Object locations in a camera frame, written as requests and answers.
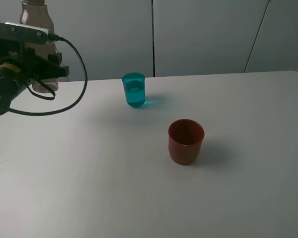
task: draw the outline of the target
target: blue cup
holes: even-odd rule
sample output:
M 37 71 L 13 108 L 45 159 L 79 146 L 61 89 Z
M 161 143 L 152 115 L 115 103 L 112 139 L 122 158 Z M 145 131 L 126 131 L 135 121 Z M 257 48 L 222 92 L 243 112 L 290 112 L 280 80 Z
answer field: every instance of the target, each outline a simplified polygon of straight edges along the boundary
M 146 100 L 145 76 L 141 73 L 129 73 L 123 77 L 126 101 L 133 108 L 141 107 Z

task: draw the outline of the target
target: red cup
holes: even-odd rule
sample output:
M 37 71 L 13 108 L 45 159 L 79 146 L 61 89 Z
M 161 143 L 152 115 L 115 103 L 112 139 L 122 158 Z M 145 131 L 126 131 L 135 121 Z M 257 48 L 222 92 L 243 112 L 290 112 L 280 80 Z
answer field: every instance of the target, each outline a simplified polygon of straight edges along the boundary
M 181 119 L 169 127 L 169 152 L 174 162 L 189 165 L 198 157 L 204 130 L 193 120 Z

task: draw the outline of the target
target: plastic bottle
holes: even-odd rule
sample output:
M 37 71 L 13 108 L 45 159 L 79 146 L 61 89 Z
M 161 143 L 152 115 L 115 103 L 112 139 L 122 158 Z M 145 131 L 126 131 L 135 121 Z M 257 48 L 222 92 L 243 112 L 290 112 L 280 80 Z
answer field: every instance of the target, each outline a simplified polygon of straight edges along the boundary
M 54 31 L 54 24 L 48 13 L 45 0 L 23 0 L 22 9 L 23 11 L 20 17 L 21 24 L 43 27 Z M 45 59 L 48 58 L 48 55 L 55 54 L 56 52 L 55 44 L 38 45 L 33 43 L 25 43 L 25 46 L 34 48 L 35 54 Z M 58 90 L 59 83 L 56 78 L 45 79 L 43 81 L 53 91 Z M 33 90 L 38 93 L 48 93 L 45 88 L 35 81 L 32 82 L 32 87 Z

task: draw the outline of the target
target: black wire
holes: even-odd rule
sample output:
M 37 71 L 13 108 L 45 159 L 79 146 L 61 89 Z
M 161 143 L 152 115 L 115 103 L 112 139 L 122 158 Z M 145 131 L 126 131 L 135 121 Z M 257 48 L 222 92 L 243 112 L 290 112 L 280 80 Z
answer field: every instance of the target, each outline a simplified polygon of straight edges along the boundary
M 38 82 L 43 88 L 45 88 L 47 91 L 49 91 L 53 96 L 52 97 L 46 97 L 46 96 L 43 96 L 43 95 L 40 95 L 40 94 L 37 94 L 35 92 L 33 92 L 29 85 L 26 83 L 26 82 L 23 82 L 24 85 L 26 86 L 26 88 L 29 90 L 29 92 L 37 97 L 37 98 L 40 98 L 40 99 L 44 99 L 44 100 L 49 100 L 49 101 L 53 101 L 55 99 L 55 92 L 52 90 L 52 88 L 50 88 L 48 85 L 46 85 L 45 83 L 43 83 L 40 79 L 33 79 L 34 81 Z
M 59 109 L 59 110 L 55 110 L 55 111 L 51 111 L 51 112 L 45 112 L 45 113 L 24 112 L 24 111 L 19 111 L 19 110 L 12 109 L 12 108 L 5 108 L 5 107 L 2 107 L 2 106 L 0 106 L 0 109 L 11 112 L 11 113 L 24 115 L 24 116 L 40 117 L 40 116 L 55 115 L 55 114 L 58 114 L 58 113 L 68 111 L 69 109 L 75 107 L 81 101 L 81 99 L 83 98 L 83 96 L 85 94 L 85 91 L 86 91 L 86 88 L 87 88 L 87 82 L 88 82 L 88 75 L 87 75 L 87 70 L 86 70 L 84 61 L 83 61 L 82 57 L 80 56 L 80 53 L 78 52 L 78 50 L 75 48 L 75 46 L 70 41 L 68 41 L 67 39 L 65 39 L 63 37 L 58 37 L 57 40 L 66 42 L 74 50 L 74 52 L 76 53 L 77 57 L 79 58 L 79 61 L 80 61 L 81 65 L 83 67 L 84 77 L 85 77 L 84 87 L 83 87 L 83 90 L 82 90 L 80 96 L 77 98 L 77 100 L 75 102 L 73 102 L 71 105 L 69 105 L 68 107 L 65 107 L 65 108 L 62 108 L 62 109 Z

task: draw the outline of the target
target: gray wall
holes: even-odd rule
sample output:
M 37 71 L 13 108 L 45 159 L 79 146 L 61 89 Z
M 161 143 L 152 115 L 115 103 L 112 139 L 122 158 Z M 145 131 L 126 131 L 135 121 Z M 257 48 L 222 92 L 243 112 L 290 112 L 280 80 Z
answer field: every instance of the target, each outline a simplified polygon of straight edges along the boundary
M 156 76 L 244 72 L 268 0 L 153 0 Z
M 46 0 L 56 33 L 81 52 L 90 80 L 129 72 L 153 76 L 150 0 Z M 0 22 L 18 22 L 21 0 L 0 0 Z M 70 80 L 83 73 L 73 51 L 57 43 Z
M 269 3 L 246 72 L 298 71 L 298 0 Z

